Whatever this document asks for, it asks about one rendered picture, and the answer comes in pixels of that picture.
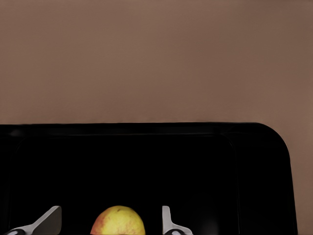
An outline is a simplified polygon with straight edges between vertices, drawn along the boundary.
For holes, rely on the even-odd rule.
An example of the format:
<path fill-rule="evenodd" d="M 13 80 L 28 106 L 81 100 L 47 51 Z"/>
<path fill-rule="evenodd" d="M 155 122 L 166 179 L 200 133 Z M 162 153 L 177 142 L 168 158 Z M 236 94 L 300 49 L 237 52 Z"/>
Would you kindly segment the yellow red apple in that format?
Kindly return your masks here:
<path fill-rule="evenodd" d="M 132 208 L 113 206 L 98 215 L 91 235 L 146 235 L 141 217 Z"/>

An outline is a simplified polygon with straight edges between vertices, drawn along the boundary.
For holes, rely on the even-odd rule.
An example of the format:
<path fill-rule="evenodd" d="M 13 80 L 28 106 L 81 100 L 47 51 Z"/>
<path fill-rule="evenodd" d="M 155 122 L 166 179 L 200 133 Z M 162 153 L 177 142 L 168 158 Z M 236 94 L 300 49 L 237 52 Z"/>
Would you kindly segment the black tray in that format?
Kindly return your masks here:
<path fill-rule="evenodd" d="M 291 163 L 261 123 L 0 125 L 0 235 L 62 210 L 89 235 L 122 205 L 162 235 L 162 207 L 192 235 L 298 235 Z"/>

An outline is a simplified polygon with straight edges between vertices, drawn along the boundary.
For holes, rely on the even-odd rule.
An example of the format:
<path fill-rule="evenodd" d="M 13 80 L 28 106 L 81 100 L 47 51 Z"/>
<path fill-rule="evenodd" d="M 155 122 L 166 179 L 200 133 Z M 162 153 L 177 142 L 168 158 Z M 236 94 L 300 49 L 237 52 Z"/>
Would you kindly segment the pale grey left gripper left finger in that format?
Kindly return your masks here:
<path fill-rule="evenodd" d="M 59 235 L 62 228 L 62 208 L 53 206 L 34 223 L 13 228 L 4 235 Z"/>

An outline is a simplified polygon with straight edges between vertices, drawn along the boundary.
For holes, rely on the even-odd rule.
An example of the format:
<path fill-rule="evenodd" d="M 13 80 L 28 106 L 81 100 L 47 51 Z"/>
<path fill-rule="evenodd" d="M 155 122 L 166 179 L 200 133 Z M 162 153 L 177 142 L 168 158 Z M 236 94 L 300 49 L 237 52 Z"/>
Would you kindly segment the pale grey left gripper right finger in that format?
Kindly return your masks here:
<path fill-rule="evenodd" d="M 169 206 L 162 206 L 162 234 L 163 235 L 193 235 L 193 232 L 184 226 L 172 222 Z"/>

